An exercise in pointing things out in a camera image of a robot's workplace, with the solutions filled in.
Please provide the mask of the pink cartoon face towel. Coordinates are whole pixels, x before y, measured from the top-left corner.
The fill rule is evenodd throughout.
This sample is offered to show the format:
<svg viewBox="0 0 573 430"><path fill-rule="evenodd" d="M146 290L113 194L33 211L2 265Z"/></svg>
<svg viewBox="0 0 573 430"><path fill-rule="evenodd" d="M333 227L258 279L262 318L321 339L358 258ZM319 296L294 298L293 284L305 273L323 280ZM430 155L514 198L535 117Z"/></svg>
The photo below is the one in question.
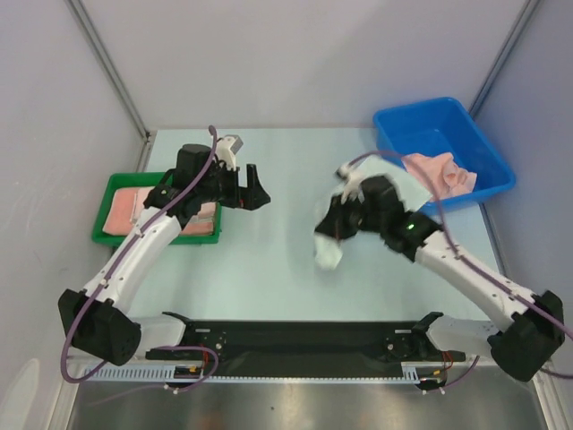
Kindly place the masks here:
<svg viewBox="0 0 573 430"><path fill-rule="evenodd" d="M143 203L152 190L147 187L130 187L133 194L133 203L129 220L132 225L138 221L143 210ZM215 215L217 205L214 202L204 203L197 215L193 215L181 232L181 236L197 237L211 235L215 230Z"/></svg>

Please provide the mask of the pink terry towel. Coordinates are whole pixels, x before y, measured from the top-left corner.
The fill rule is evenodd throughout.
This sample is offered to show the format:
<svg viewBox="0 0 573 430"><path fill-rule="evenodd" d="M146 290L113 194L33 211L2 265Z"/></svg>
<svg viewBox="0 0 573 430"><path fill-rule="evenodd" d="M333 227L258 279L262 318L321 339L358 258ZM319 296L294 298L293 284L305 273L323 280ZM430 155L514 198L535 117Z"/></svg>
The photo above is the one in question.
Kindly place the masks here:
<svg viewBox="0 0 573 430"><path fill-rule="evenodd" d="M135 201L139 189L120 188L115 191L103 232L111 236L126 236L133 227Z"/></svg>

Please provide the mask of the white light blue towel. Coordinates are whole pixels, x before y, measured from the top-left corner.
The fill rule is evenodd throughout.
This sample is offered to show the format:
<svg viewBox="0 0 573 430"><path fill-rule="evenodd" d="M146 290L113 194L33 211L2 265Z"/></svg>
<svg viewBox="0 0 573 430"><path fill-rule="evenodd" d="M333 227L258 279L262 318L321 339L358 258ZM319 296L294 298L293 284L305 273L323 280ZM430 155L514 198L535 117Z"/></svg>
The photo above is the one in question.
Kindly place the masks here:
<svg viewBox="0 0 573 430"><path fill-rule="evenodd" d="M417 179L407 173L404 169L399 168L384 159L370 156L362 161L347 163L371 173L372 176L386 176L396 187L398 197L404 204L405 211L418 210L431 199L431 193ZM341 194L343 185L344 183L341 180L341 183L337 185L329 195L320 198L315 204L315 227L326 215L329 208L330 198L335 194ZM314 231L313 240L314 259L316 264L323 270L336 269L343 256L340 243L345 240L336 241L335 239L315 234Z"/></svg>

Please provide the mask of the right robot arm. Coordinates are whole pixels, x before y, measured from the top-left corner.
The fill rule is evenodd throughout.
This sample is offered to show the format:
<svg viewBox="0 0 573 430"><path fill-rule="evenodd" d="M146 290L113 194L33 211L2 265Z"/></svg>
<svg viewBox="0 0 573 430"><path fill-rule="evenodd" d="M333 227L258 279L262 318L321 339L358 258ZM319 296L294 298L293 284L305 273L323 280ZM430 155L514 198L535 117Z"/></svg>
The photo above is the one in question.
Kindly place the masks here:
<svg viewBox="0 0 573 430"><path fill-rule="evenodd" d="M513 379L528 382L564 343L558 296L550 290L536 294L480 263L454 242L444 224L407 209L387 176L360 179L331 196L314 229L317 255L338 250L340 242L359 232L378 235L394 253L439 275L487 317L426 315L412 338L421 359L434 359L443 350L465 352L488 357Z"/></svg>

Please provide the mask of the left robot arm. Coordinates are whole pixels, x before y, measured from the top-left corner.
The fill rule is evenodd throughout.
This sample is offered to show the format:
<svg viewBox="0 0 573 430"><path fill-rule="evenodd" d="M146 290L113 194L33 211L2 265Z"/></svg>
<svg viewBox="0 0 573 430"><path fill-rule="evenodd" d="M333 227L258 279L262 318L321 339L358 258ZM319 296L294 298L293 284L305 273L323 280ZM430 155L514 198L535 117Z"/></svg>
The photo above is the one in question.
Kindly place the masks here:
<svg viewBox="0 0 573 430"><path fill-rule="evenodd" d="M156 347L166 346L178 358L194 353L197 337L181 321L155 337L127 313L150 266L202 205L255 211L270 202L255 165L247 165L247 184L239 184L236 154L242 145L239 136L228 134L211 146L185 144L178 151L175 166L150 190L135 225L107 264L81 290L67 289L59 297L66 348L115 366Z"/></svg>

